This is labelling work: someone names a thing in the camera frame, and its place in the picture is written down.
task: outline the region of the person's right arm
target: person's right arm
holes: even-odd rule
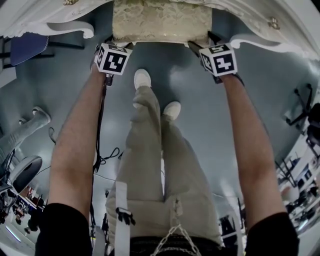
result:
[[[229,105],[240,187],[248,229],[277,213],[285,213],[278,188],[274,154],[267,132],[242,83],[221,77]]]

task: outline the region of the beige pants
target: beige pants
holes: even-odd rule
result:
[[[191,145],[179,129],[160,118],[160,107],[151,88],[140,87],[133,100],[140,104],[131,120],[126,149],[117,181],[127,183],[128,210],[136,225],[131,237],[164,237],[174,219],[174,199],[182,204],[180,223],[192,237],[221,243],[220,232],[208,181]],[[164,195],[161,183],[161,151],[165,168]],[[110,242],[116,231],[116,188],[106,202]]]

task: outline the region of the gray floor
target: gray floor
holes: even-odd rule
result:
[[[43,158],[43,168],[50,166],[54,148],[48,137],[48,128],[53,127],[56,134],[60,131],[89,76],[95,45],[112,33],[112,4],[99,7],[83,19],[95,25],[94,38],[84,40],[81,33],[76,32],[53,39],[84,42],[85,50],[55,49],[54,58],[26,61],[16,68],[17,80],[0,89],[0,124],[5,133],[18,125],[21,116],[30,118],[33,106],[41,106],[51,115],[49,126],[38,130],[21,145],[24,156]],[[213,31],[230,38],[248,29],[232,15],[215,10]],[[299,135],[284,121],[284,112],[295,103],[294,88],[306,83],[316,86],[318,64],[295,54],[275,53],[248,44],[235,53],[238,73],[268,130],[275,156],[280,159]],[[196,56],[180,44],[136,45],[124,75],[116,76],[112,88],[107,91],[101,127],[101,155],[110,155],[115,147],[124,150],[134,112],[133,77],[139,68],[149,71],[161,107],[172,100],[181,102],[182,110],[176,125],[198,155],[212,192],[241,196],[224,87],[216,85]],[[100,168],[99,175],[114,179],[117,165],[116,159],[108,160]],[[40,173],[35,181],[44,195],[48,193],[48,178],[49,169]],[[105,212],[104,190],[112,183],[112,180],[95,178],[93,200],[98,224]]]

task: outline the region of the fluorescent light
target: fluorescent light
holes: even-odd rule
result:
[[[10,228],[8,228],[7,226],[5,226],[5,227],[6,227],[6,229],[14,236],[15,239],[17,239],[19,242],[21,242],[21,240],[15,235],[15,233],[13,233],[13,232],[11,231]]]
[[[299,226],[299,228],[298,228],[298,231],[302,230],[303,227],[304,227],[305,225],[307,225],[308,221],[309,221],[308,219],[304,220],[304,222],[302,222],[302,223],[300,224],[300,226]]]

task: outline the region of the blue chair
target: blue chair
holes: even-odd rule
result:
[[[4,69],[14,67],[29,59],[52,58],[54,54],[41,54],[50,47],[61,47],[83,50],[84,47],[62,42],[50,42],[49,36],[35,33],[25,33],[21,37],[7,39],[5,43],[11,41],[11,52],[0,53],[0,59],[10,58],[10,64],[3,66]]]

